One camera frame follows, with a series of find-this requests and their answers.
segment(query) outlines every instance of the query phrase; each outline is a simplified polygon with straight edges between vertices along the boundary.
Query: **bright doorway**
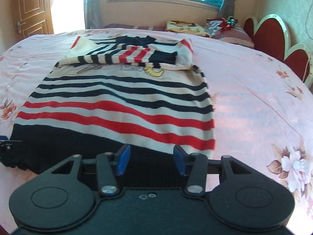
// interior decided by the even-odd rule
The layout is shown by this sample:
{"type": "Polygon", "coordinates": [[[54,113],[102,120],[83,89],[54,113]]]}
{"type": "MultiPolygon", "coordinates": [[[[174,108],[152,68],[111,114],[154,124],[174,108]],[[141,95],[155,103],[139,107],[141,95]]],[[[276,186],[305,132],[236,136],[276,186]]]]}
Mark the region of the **bright doorway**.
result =
{"type": "Polygon", "coordinates": [[[84,0],[53,0],[51,17],[54,33],[85,29],[84,0]]]}

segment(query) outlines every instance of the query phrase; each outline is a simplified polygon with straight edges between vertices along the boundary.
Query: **red headboard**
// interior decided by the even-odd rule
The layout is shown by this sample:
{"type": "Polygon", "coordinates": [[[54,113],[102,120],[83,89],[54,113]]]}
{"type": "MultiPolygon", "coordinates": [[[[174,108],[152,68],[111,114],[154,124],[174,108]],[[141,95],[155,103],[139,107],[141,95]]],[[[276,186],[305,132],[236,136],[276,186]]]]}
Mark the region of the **red headboard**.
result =
{"type": "Polygon", "coordinates": [[[281,17],[270,14],[258,23],[256,18],[251,16],[246,19],[244,30],[255,43],[255,49],[284,62],[301,80],[304,79],[307,87],[311,86],[313,82],[311,51],[305,44],[291,47],[289,31],[281,17]]]}

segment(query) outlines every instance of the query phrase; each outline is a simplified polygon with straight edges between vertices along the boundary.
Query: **door panel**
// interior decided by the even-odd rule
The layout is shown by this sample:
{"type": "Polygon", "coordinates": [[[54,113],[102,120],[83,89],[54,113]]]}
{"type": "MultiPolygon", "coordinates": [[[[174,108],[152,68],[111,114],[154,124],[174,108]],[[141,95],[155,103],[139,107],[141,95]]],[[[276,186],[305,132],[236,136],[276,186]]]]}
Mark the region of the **door panel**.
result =
{"type": "Polygon", "coordinates": [[[50,0],[13,0],[19,40],[34,34],[52,34],[50,0]]]}

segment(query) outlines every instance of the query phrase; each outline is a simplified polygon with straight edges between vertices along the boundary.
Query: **pink bedsheet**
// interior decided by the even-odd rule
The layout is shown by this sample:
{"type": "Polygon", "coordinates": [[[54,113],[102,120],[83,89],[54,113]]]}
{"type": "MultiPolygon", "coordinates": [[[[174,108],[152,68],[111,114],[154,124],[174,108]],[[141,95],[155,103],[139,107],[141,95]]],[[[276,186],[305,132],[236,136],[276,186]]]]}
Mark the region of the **pink bedsheet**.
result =
{"type": "MultiPolygon", "coordinates": [[[[178,33],[133,29],[77,31],[35,35],[0,56],[0,135],[10,136],[19,108],[64,57],[79,35],[104,38],[125,33],[162,39],[186,38],[178,33]]],[[[313,231],[313,95],[285,64],[253,49],[188,35],[194,62],[206,75],[215,105],[217,146],[214,159],[232,155],[286,186],[296,209],[288,228],[296,235],[313,231]]],[[[16,226],[8,209],[15,188],[33,178],[0,164],[0,225],[16,226]]],[[[208,176],[207,190],[218,184],[208,176]]]]}

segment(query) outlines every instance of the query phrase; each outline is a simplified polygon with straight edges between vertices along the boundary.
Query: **wall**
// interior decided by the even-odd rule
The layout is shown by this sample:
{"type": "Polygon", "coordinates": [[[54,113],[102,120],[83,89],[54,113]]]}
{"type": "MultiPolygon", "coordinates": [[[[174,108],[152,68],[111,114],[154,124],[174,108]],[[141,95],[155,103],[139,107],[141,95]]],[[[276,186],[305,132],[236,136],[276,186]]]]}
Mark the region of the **wall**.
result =
{"type": "Polygon", "coordinates": [[[0,0],[0,54],[17,42],[15,31],[11,0],[0,0]]]}
{"type": "MultiPolygon", "coordinates": [[[[237,0],[235,16],[242,21],[252,13],[254,0],[237,0]]],[[[207,18],[215,18],[217,11],[164,2],[107,2],[100,0],[102,24],[111,23],[165,26],[168,20],[181,20],[205,25],[207,18]]]]}
{"type": "MultiPolygon", "coordinates": [[[[305,43],[312,47],[313,41],[305,32],[305,22],[313,0],[255,0],[253,15],[258,20],[268,14],[278,14],[288,26],[291,44],[305,43]]],[[[313,10],[308,21],[309,33],[313,36],[313,10]]]]}

